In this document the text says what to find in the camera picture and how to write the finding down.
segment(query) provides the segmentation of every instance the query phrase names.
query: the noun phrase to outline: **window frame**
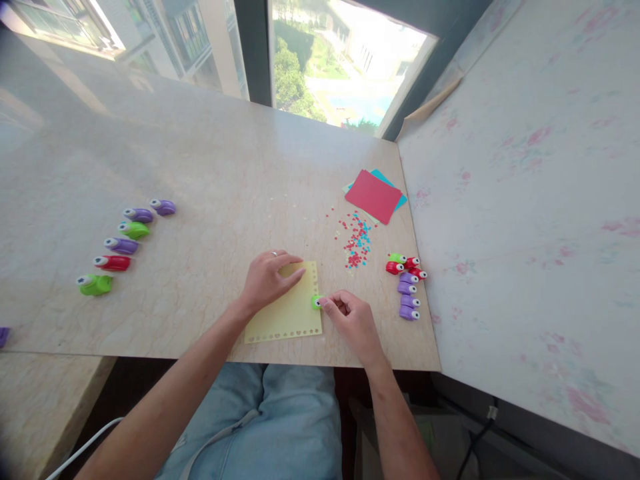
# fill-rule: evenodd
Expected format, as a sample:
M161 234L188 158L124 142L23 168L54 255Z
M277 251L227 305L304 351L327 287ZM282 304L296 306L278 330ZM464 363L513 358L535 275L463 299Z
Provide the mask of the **window frame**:
M392 107L395 110L393 116L385 116L384 125L381 123L375 134L378 138L394 141L400 133L404 118L420 107L455 52L491 4L491 0L347 1L376 10L394 21L438 37L430 54L423 55L418 60L418 65L414 61L405 72L405 80L411 81L408 84L403 82L403 92L398 90L389 106L389 110ZM275 105L272 62L275 40L271 0L235 0L235 12L249 96L253 102L272 107Z

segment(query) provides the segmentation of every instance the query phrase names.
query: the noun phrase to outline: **glass window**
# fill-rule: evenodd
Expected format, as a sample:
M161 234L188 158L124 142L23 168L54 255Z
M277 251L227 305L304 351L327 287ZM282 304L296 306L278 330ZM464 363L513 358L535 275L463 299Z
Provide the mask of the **glass window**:
M68 55L73 59L70 68L82 70L82 56L92 55L249 99L233 0L13 0L5 4L0 20L10 30L48 43L43 51L77 52L77 56ZM217 40L215 45L209 44L209 38ZM84 63L99 65L95 59Z
M382 136L401 103L394 98L413 82L406 72L437 38L343 0L273 0L272 7L274 107Z

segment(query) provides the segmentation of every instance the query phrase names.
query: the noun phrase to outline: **left hand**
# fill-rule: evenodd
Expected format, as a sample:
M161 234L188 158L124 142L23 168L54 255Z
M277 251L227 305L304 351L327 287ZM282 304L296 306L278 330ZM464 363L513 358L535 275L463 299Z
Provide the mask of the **left hand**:
M302 262L302 258L288 254L285 250L266 251L253 259L245 288L240 294L242 304L256 314L271 302L278 300L300 281L306 269L298 269L287 278L279 270L289 263Z

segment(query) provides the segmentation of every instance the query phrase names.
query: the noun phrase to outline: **light blue jeans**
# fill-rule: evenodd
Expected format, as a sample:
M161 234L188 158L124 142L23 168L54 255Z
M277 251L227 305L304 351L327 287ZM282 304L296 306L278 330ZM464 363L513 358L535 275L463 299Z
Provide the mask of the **light blue jeans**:
M333 369L224 365L158 480L341 479Z

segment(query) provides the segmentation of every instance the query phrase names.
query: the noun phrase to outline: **marble table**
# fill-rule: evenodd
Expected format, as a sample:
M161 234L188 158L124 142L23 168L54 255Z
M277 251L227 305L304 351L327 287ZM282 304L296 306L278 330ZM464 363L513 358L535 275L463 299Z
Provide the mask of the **marble table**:
M0 451L11 478L45 478L66 460L114 363L0 353Z
M15 34L3 43L0 317L5 350L180 356L240 293L256 254L286 249L318 266L319 289L370 302L396 369L439 370L425 288L422 318L398 316L391 252L416 255L408 206L369 232L366 265L348 268L342 186L380 169L406 192L396 144L134 73ZM122 210L173 200L113 290L74 285L99 273ZM323 334L245 345L230 360L358 366L323 314Z

